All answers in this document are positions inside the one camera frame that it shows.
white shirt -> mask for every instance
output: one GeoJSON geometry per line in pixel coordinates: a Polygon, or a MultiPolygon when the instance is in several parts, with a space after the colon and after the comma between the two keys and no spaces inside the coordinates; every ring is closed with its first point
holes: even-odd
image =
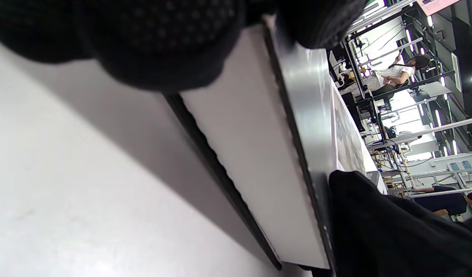
{"type": "Polygon", "coordinates": [[[376,77],[380,81],[380,84],[383,84],[384,79],[383,76],[390,76],[390,77],[395,77],[399,78],[402,76],[403,72],[407,72],[407,74],[410,76],[414,75],[415,70],[414,68],[411,67],[403,67],[401,65],[395,65],[391,68],[385,69],[385,70],[379,70],[376,71],[376,77]]]}

black mesh fabric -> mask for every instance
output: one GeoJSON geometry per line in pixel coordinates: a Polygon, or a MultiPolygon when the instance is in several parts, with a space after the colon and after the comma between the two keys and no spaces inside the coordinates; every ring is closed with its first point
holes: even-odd
{"type": "Polygon", "coordinates": [[[106,71],[164,93],[211,84],[244,27],[241,0],[76,3],[83,42],[106,71]]]}
{"type": "Polygon", "coordinates": [[[87,58],[68,0],[0,0],[0,41],[42,63],[87,58]]]}
{"type": "Polygon", "coordinates": [[[263,13],[278,8],[291,37],[321,48],[343,37],[365,2],[0,0],[0,41],[43,63],[96,58],[125,84],[178,93],[217,79],[240,31],[263,13]]]}
{"type": "Polygon", "coordinates": [[[280,19],[308,49],[332,49],[364,10],[367,0],[277,0],[280,19]]]}

ceiling light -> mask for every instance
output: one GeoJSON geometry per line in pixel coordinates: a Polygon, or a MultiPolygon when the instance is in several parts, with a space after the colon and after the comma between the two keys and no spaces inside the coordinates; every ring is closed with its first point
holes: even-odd
{"type": "Polygon", "coordinates": [[[434,22],[432,21],[432,16],[427,17],[427,23],[428,23],[429,27],[434,26],[434,22]]]}
{"type": "Polygon", "coordinates": [[[436,110],[436,119],[438,120],[438,127],[441,127],[443,125],[441,125],[441,118],[439,117],[439,111],[436,110]]]}
{"type": "MultiPolygon", "coordinates": [[[[409,43],[412,42],[412,38],[410,37],[410,32],[409,30],[405,30],[405,33],[407,34],[407,40],[409,41],[409,43]]],[[[410,51],[414,52],[414,46],[411,44],[410,45],[410,51]]]]}
{"type": "Polygon", "coordinates": [[[458,149],[456,149],[456,141],[453,140],[453,152],[456,155],[458,155],[458,149]]]}

white panel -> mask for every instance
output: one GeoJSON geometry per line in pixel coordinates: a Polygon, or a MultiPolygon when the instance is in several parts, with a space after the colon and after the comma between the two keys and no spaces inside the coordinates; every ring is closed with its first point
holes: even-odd
{"type": "Polygon", "coordinates": [[[442,86],[440,82],[425,84],[425,85],[419,86],[419,89],[426,91],[426,93],[428,93],[430,97],[439,96],[439,95],[443,95],[443,94],[451,92],[449,89],[442,86]]]}
{"type": "Polygon", "coordinates": [[[282,261],[329,268],[259,28],[185,105],[282,261]]]}
{"type": "Polygon", "coordinates": [[[0,47],[0,277],[278,276],[176,124],[94,62],[0,47]]]}

metal frame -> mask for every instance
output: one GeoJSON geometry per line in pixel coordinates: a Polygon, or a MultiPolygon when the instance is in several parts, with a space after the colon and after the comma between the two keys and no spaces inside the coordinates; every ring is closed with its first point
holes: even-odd
{"type": "Polygon", "coordinates": [[[418,39],[416,39],[416,40],[414,40],[414,41],[412,41],[412,42],[409,42],[409,43],[407,43],[407,44],[404,44],[404,45],[402,45],[401,47],[398,47],[397,49],[394,49],[394,50],[392,50],[392,51],[389,51],[388,53],[382,54],[381,56],[379,56],[379,57],[377,57],[377,58],[373,58],[372,60],[366,61],[366,62],[364,62],[364,63],[359,63],[358,66],[362,67],[363,65],[367,65],[368,63],[371,63],[371,62],[376,61],[376,60],[378,60],[378,59],[380,59],[380,58],[386,57],[387,55],[389,55],[389,54],[391,54],[391,53],[394,53],[394,52],[399,51],[399,50],[403,50],[403,49],[409,47],[410,45],[414,45],[414,44],[416,44],[417,42],[422,42],[422,40],[424,40],[424,38],[423,38],[423,37],[419,37],[418,39]]]}
{"type": "Polygon", "coordinates": [[[384,11],[381,11],[381,12],[365,19],[364,21],[361,21],[360,23],[357,23],[356,25],[350,27],[347,30],[347,33],[349,34],[349,33],[357,32],[358,30],[360,30],[364,27],[367,27],[369,24],[372,24],[372,23],[382,19],[385,16],[389,16],[391,14],[394,14],[396,12],[401,11],[404,7],[410,5],[414,2],[417,2],[417,0],[402,0],[398,3],[396,3],[395,5],[392,5],[392,6],[388,7],[384,11]]]}
{"type": "MultiPolygon", "coordinates": [[[[431,77],[431,78],[426,79],[426,80],[421,81],[421,82],[415,82],[415,83],[410,84],[410,85],[408,85],[408,86],[404,86],[404,87],[401,87],[401,88],[398,88],[398,89],[395,89],[395,90],[392,90],[392,91],[388,91],[388,92],[382,93],[382,94],[380,94],[380,95],[378,95],[378,96],[374,96],[373,99],[378,100],[379,98],[387,97],[387,96],[393,95],[393,94],[395,94],[395,93],[398,93],[398,92],[400,92],[400,91],[404,91],[404,90],[408,90],[408,89],[413,89],[413,88],[417,88],[417,87],[422,86],[422,85],[434,83],[434,82],[439,81],[439,79],[440,79],[441,77],[448,77],[448,76],[451,76],[451,75],[454,75],[454,74],[455,74],[455,71],[452,70],[452,71],[449,71],[449,72],[440,74],[440,75],[438,75],[438,76],[431,77]]],[[[356,104],[361,104],[361,103],[366,102],[366,101],[369,101],[369,99],[360,100],[360,101],[358,101],[356,104]]]]}
{"type": "MultiPolygon", "coordinates": [[[[363,89],[364,86],[363,86],[362,81],[361,81],[361,74],[359,73],[359,70],[357,69],[357,65],[356,65],[356,55],[354,55],[354,53],[352,53],[352,50],[350,48],[350,42],[351,42],[351,40],[343,40],[342,41],[342,43],[344,44],[344,47],[345,47],[345,51],[347,52],[347,56],[348,56],[348,58],[351,62],[352,71],[354,72],[354,75],[356,76],[356,85],[359,88],[359,93],[361,94],[361,96],[363,98],[366,98],[366,95],[365,95],[364,89],[363,89]]],[[[371,110],[373,111],[373,116],[377,119],[379,132],[381,134],[382,139],[384,140],[384,139],[387,138],[386,134],[385,134],[385,128],[384,128],[382,120],[381,120],[381,114],[380,114],[380,112],[378,112],[378,109],[376,108],[376,105],[374,103],[373,95],[371,95],[371,97],[369,98],[369,105],[371,107],[371,110]]]]}
{"type": "Polygon", "coordinates": [[[438,98],[438,96],[433,97],[433,98],[429,98],[429,99],[427,99],[427,100],[423,100],[423,101],[421,101],[421,102],[412,104],[412,105],[410,105],[410,106],[406,106],[406,107],[403,107],[403,108],[400,108],[400,109],[388,111],[388,113],[399,112],[399,111],[408,109],[408,108],[410,108],[410,107],[416,107],[416,106],[422,105],[422,104],[424,104],[424,103],[428,103],[428,102],[434,101],[434,100],[436,100],[436,98],[438,98]]]}
{"type": "Polygon", "coordinates": [[[447,195],[447,194],[456,194],[461,192],[472,191],[472,188],[464,188],[464,189],[457,189],[457,190],[450,190],[450,191],[440,191],[440,192],[430,192],[425,194],[412,194],[410,198],[422,198],[422,197],[429,197],[429,196],[437,196],[437,195],[447,195]]]}
{"type": "Polygon", "coordinates": [[[329,77],[329,56],[325,49],[308,50],[296,45],[279,21],[275,23],[265,27],[265,43],[324,250],[330,269],[335,272],[327,182],[327,174],[333,166],[331,160],[322,159],[332,154],[331,115],[334,111],[327,104],[332,103],[333,93],[326,94],[332,92],[334,86],[329,77]],[[317,137],[330,140],[317,140],[317,137]]]}
{"type": "Polygon", "coordinates": [[[459,127],[459,126],[464,126],[464,125],[467,125],[467,124],[472,124],[472,118],[467,119],[467,120],[463,120],[463,121],[460,121],[460,122],[451,123],[451,124],[447,124],[447,125],[444,125],[444,126],[432,128],[430,130],[424,130],[424,131],[420,131],[420,132],[417,132],[417,133],[410,133],[410,134],[407,134],[407,135],[402,135],[400,137],[401,140],[395,140],[394,142],[387,142],[385,144],[370,145],[370,146],[367,147],[367,149],[368,150],[374,150],[374,149],[380,149],[380,148],[383,148],[383,147],[391,147],[395,144],[402,144],[404,142],[408,142],[408,141],[412,140],[413,138],[418,137],[419,135],[426,135],[428,133],[433,133],[433,132],[436,133],[436,132],[439,132],[439,131],[443,131],[443,130],[447,130],[447,129],[451,129],[451,128],[455,128],[455,127],[459,127]]]}
{"type": "Polygon", "coordinates": [[[366,29],[364,29],[360,32],[354,33],[353,35],[350,36],[350,39],[360,37],[361,35],[364,35],[365,33],[369,32],[370,30],[373,30],[374,28],[378,28],[379,26],[381,26],[385,23],[388,23],[388,22],[392,21],[393,19],[395,19],[399,16],[402,16],[402,15],[408,13],[408,12],[411,12],[413,10],[415,10],[415,7],[408,7],[407,9],[403,9],[403,10],[397,12],[396,14],[393,14],[393,15],[389,16],[388,18],[383,19],[381,22],[373,24],[373,25],[367,27],[366,29]]]}
{"type": "MultiPolygon", "coordinates": [[[[455,173],[463,173],[463,172],[472,172],[472,169],[461,169],[461,170],[453,170],[453,171],[445,169],[445,170],[436,170],[436,171],[425,172],[425,173],[420,173],[420,174],[413,174],[407,177],[407,181],[410,181],[412,179],[423,179],[423,178],[443,176],[443,175],[450,175],[449,177],[452,177],[452,175],[455,173]]],[[[401,178],[391,179],[391,182],[399,182],[399,181],[401,181],[401,178]]]]}

